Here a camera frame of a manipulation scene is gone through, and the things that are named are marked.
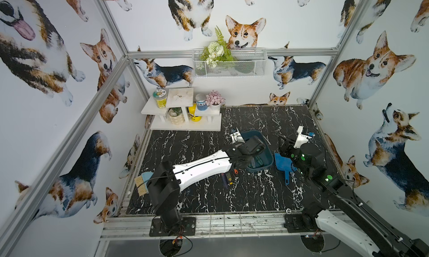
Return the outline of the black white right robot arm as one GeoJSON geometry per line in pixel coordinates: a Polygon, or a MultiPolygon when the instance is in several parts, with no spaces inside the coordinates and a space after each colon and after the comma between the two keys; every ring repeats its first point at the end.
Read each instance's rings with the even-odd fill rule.
{"type": "Polygon", "coordinates": [[[338,174],[327,169],[326,155],[317,145],[304,143],[296,148],[295,141],[279,136],[280,156],[290,161],[311,190],[320,193],[341,210],[354,226],[340,220],[322,203],[314,201],[300,216],[287,216],[289,230],[326,231],[363,257],[426,257],[429,246],[421,239],[411,239],[382,219],[357,197],[354,189],[338,174]]]}

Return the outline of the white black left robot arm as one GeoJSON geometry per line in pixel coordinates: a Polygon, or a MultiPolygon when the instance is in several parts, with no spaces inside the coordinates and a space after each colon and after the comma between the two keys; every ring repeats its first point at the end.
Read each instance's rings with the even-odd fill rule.
{"type": "Polygon", "coordinates": [[[185,164],[172,165],[166,161],[155,169],[150,179],[145,181],[146,189],[154,208],[168,229],[176,229],[182,224],[177,210],[179,194],[189,186],[208,177],[227,173],[232,168],[245,168],[257,155],[263,153],[266,144],[257,136],[244,142],[229,144],[215,153],[185,164]]]}

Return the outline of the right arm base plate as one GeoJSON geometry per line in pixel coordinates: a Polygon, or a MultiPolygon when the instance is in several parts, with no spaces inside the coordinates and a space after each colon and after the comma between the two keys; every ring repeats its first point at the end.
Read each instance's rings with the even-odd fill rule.
{"type": "Polygon", "coordinates": [[[316,232],[317,230],[324,231],[316,225],[314,217],[307,214],[290,214],[284,215],[284,227],[288,232],[316,232]]]}

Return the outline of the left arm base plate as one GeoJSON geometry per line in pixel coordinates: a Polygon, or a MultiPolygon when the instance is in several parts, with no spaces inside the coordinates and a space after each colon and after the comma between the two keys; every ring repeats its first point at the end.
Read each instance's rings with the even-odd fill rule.
{"type": "Polygon", "coordinates": [[[184,217],[183,220],[168,227],[161,218],[154,218],[151,221],[149,231],[150,237],[168,237],[168,236],[194,236],[196,233],[196,218],[184,217]]]}

